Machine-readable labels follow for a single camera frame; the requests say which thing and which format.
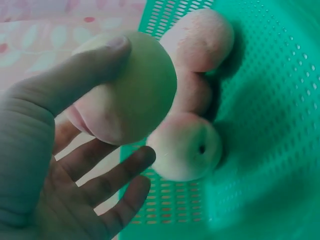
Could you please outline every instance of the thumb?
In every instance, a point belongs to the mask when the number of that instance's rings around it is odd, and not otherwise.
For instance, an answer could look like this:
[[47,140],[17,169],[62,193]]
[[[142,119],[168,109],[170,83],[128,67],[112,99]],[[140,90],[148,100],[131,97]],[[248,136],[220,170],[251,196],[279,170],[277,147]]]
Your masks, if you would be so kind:
[[131,43],[118,36],[95,50],[78,53],[40,75],[14,84],[7,97],[40,106],[54,117],[92,88],[114,80],[131,52]]

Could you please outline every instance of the perforated basket side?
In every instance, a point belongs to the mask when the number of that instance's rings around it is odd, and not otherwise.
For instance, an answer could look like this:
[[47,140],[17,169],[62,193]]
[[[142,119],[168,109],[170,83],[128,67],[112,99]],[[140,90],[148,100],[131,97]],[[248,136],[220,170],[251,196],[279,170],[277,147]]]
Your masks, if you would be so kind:
[[[183,185],[148,169],[150,195],[121,240],[319,238],[319,34],[293,2],[147,2],[139,30],[157,39],[198,8],[214,8],[234,25],[214,123],[226,156],[209,178]],[[144,143],[123,147],[121,159]]]

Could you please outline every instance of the hand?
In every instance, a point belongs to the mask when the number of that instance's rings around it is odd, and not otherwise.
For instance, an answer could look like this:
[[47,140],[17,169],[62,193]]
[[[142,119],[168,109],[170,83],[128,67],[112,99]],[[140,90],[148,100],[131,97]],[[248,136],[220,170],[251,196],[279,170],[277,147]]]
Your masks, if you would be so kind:
[[[0,239],[110,240],[139,211],[150,188],[139,174],[155,160],[151,148],[81,187],[75,181],[117,147],[93,139],[59,161],[54,157],[80,133],[68,121],[55,126],[55,117],[95,86],[115,80],[130,51],[127,38],[115,39],[2,96]],[[130,181],[122,199],[97,216],[94,208]]]

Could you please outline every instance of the pink peach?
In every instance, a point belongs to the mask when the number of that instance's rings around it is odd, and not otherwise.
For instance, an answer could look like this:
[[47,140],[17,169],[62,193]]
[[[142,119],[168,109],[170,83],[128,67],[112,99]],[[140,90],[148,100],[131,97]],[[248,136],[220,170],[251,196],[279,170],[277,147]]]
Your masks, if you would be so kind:
[[233,26],[219,12],[198,9],[183,16],[160,43],[176,66],[204,73],[217,69],[235,41]]
[[152,168],[163,178],[188,182],[214,170],[222,142],[210,122],[193,113],[170,113],[147,139],[156,153]]
[[175,72],[177,90],[170,112],[190,112],[203,115],[213,99],[211,86],[200,74],[186,68],[177,67]]
[[[93,88],[66,110],[79,130],[113,145],[148,136],[166,117],[177,89],[171,58],[154,37],[134,31],[122,35],[132,52],[119,79]],[[113,37],[100,34],[73,54],[102,47]]]

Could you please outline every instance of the finger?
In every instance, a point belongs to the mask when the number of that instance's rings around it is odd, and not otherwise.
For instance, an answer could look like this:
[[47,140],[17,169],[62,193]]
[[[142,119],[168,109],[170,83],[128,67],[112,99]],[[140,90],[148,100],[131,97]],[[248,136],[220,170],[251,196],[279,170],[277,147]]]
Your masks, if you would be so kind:
[[58,163],[76,182],[117,148],[118,146],[93,139],[73,150]]
[[155,151],[143,146],[109,172],[86,182],[80,189],[87,196],[88,204],[95,208],[146,170],[155,159]]
[[65,149],[81,131],[76,128],[67,118],[55,125],[53,155],[57,155]]
[[100,216],[110,239],[123,230],[143,206],[150,190],[150,180],[137,176],[132,180],[120,201]]
[[130,41],[118,37],[105,44],[16,83],[7,91],[8,97],[40,106],[56,117],[92,88],[114,80],[120,74],[131,51]]

